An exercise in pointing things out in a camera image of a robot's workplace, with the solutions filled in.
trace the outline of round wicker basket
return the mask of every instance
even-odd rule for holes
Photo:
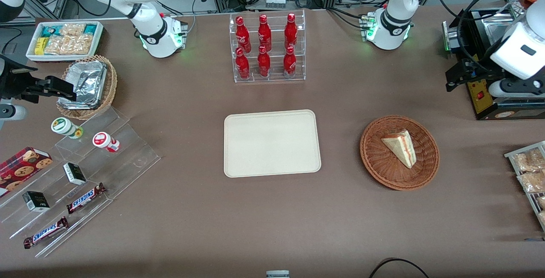
[[[117,74],[115,72],[115,68],[113,68],[112,63],[110,63],[108,59],[106,59],[105,57],[101,55],[86,57],[84,59],[78,60],[77,62],[90,62],[90,61],[101,61],[108,66],[108,71],[106,73],[106,81],[104,82],[102,102],[100,106],[94,110],[68,110],[68,109],[64,109],[57,103],[57,109],[59,109],[60,113],[66,117],[87,120],[87,119],[90,119],[91,116],[99,113],[99,111],[106,109],[112,104],[113,98],[115,97],[115,88],[117,87]],[[66,74],[68,73],[68,69],[70,68],[70,66],[68,66],[68,68],[64,71],[64,74],[62,76],[63,79],[66,78]]]
[[[387,148],[381,138],[408,130],[416,153],[416,164],[407,168]],[[360,154],[369,173],[380,183],[399,191],[420,189],[428,184],[439,168],[439,150],[430,131],[416,121],[389,115],[375,119],[361,136]]]

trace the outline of small black box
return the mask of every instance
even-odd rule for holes
[[[66,176],[68,177],[68,181],[71,183],[82,185],[87,181],[78,165],[68,162],[63,165],[63,168],[64,173],[66,173]]]
[[[23,199],[31,211],[45,212],[49,210],[49,204],[47,204],[47,200],[45,200],[43,193],[26,191],[23,194]]]

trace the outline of brown table surface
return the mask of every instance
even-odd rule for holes
[[[102,54],[119,82],[113,105],[162,160],[49,257],[35,259],[0,231],[0,276],[360,278],[401,257],[432,277],[545,274],[545,243],[503,154],[545,140],[543,121],[475,121],[467,91],[445,91],[438,6],[420,8],[395,51],[362,43],[326,11],[306,11],[307,80],[264,86],[233,82],[229,16],[199,16],[187,49],[155,59],[129,20],[103,20]],[[66,64],[39,64],[37,76]],[[41,98],[24,121],[0,131],[1,160],[24,146],[49,149],[59,116]],[[224,119],[235,113],[311,109],[321,148],[313,174],[231,179],[223,170]],[[368,123],[406,115],[430,130],[441,153],[423,189],[393,191],[360,159]],[[388,264],[376,277],[418,276]]]

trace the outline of coca-cola bottle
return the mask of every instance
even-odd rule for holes
[[[245,53],[250,53],[252,51],[250,33],[248,32],[248,28],[244,26],[244,19],[242,16],[237,16],[235,22],[237,23],[237,42],[239,43],[239,47],[244,49]]]
[[[295,47],[295,44],[297,44],[297,25],[295,25],[295,14],[290,13],[288,14],[288,24],[286,24],[286,29],[284,29],[284,46],[286,49],[288,47],[293,46]]]
[[[237,47],[235,52],[237,53],[235,63],[237,63],[237,71],[239,72],[240,79],[248,80],[250,78],[250,63],[248,63],[248,59],[244,55],[242,48]]]
[[[259,74],[263,78],[267,78],[271,71],[271,58],[267,53],[265,45],[259,47],[259,56],[257,56],[257,63],[259,64]]]
[[[293,54],[293,46],[290,46],[286,49],[286,55],[284,56],[284,77],[294,78],[296,61],[297,57]]]
[[[259,44],[265,45],[267,51],[271,51],[273,48],[273,38],[271,36],[271,27],[267,23],[267,15],[265,14],[259,15],[259,30],[257,30],[257,34],[259,35]]]

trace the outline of red cookie box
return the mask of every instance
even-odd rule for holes
[[[0,197],[6,195],[41,169],[51,164],[48,153],[26,147],[0,163]]]

